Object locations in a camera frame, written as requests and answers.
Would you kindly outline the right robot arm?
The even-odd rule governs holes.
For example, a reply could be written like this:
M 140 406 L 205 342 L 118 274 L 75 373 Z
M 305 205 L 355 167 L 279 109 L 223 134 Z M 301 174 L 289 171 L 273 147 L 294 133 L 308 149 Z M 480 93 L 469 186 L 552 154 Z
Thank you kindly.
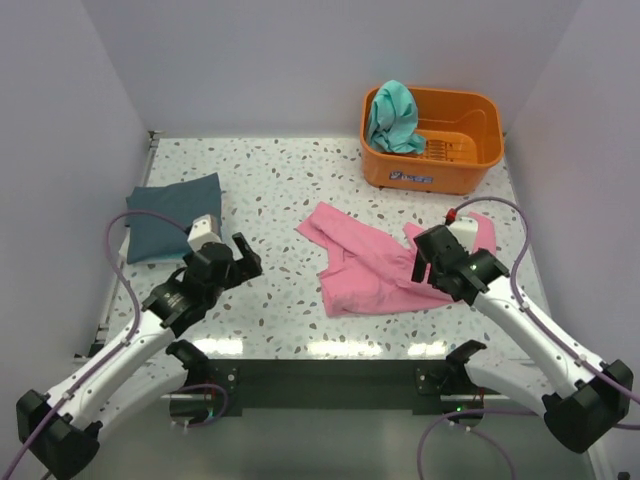
M 446 358 L 448 386 L 474 386 L 505 395 L 543 418 L 568 450 L 584 453 L 629 412 L 634 374 L 581 346 L 517 286 L 492 253 L 468 252 L 453 230 L 438 225 L 414 239 L 412 279 L 475 308 L 497 324 L 534 361 L 532 369 L 501 359 L 469 340 Z

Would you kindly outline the pink t-shirt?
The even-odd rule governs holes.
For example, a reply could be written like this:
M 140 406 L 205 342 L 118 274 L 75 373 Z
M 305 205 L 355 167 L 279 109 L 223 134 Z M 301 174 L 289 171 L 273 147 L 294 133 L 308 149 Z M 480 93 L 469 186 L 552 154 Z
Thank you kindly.
M 390 315 L 449 305 L 450 296 L 411 280 L 424 230 L 403 227 L 408 244 L 321 202 L 296 230 L 324 248 L 328 266 L 318 274 L 326 315 Z

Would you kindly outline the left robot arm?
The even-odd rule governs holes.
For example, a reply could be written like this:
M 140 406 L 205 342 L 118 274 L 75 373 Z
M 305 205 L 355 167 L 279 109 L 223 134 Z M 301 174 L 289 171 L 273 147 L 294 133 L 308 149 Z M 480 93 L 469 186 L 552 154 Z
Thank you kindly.
M 45 393 L 25 392 L 16 403 L 18 437 L 57 479 L 71 479 L 95 457 L 104 423 L 98 415 L 111 396 L 152 356 L 213 309 L 221 294 L 263 273 L 244 236 L 233 247 L 212 236 L 197 242 L 165 282 L 134 311 L 121 332 L 79 370 Z

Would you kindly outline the aluminium table frame rail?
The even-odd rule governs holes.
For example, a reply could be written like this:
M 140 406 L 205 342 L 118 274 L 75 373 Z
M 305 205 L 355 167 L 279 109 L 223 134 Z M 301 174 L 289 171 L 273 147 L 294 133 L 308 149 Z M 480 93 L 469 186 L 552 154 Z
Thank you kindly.
M 111 323 L 113 318 L 118 317 L 118 314 L 114 314 L 113 311 L 114 305 L 121 299 L 121 296 L 124 296 L 129 304 L 129 309 L 123 313 L 122 318 L 128 322 L 134 317 L 138 308 L 138 300 L 135 295 L 131 295 L 127 291 L 127 288 L 130 287 L 130 280 L 124 276 L 123 272 L 127 265 L 129 243 L 130 234 L 127 221 L 124 218 L 109 221 L 102 239 L 103 253 L 113 271 L 108 295 L 98 317 L 99 323 L 95 338 L 86 352 L 74 355 L 74 365 L 82 365 L 98 353 L 104 347 L 108 333 L 116 330 L 111 326 Z

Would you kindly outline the folded dark blue t-shirt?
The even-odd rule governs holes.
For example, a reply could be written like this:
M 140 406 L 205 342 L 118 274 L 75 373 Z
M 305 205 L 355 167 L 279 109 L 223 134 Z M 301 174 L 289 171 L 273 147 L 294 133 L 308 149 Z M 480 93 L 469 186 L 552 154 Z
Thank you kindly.
M 188 253 L 189 227 L 203 215 L 211 214 L 222 226 L 222 190 L 216 173 L 163 187 L 136 187 L 126 199 L 127 208 L 141 215 L 127 219 L 130 243 L 127 263 L 148 263 L 161 255 Z

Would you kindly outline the orange plastic basket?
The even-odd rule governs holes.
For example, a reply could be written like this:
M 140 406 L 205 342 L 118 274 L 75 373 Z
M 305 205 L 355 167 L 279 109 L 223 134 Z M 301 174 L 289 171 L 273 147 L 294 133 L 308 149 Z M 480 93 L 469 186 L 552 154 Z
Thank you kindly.
M 417 104 L 415 132 L 426 139 L 419 154 L 376 151 L 366 141 L 376 89 L 364 97 L 360 122 L 362 171 L 372 186 L 467 195 L 504 155 L 500 113 L 475 92 L 411 86 Z

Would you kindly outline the teal t-shirt in basket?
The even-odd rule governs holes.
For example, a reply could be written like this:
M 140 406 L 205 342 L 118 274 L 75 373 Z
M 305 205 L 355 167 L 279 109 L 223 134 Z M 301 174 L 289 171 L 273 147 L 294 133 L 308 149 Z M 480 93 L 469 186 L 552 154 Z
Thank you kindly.
M 422 154 L 426 139 L 416 132 L 418 107 L 410 90 L 396 80 L 375 93 L 365 127 L 367 144 L 389 154 Z

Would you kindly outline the folded light blue t-shirt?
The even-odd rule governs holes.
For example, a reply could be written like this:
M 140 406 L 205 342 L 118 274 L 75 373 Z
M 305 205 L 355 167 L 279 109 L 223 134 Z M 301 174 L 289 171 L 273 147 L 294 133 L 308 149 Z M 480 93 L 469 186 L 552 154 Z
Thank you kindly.
M 161 256 L 149 259 L 148 263 L 149 264 L 169 264 L 169 263 L 178 264 L 183 261 L 184 256 L 185 256 L 185 253 L 161 255 Z

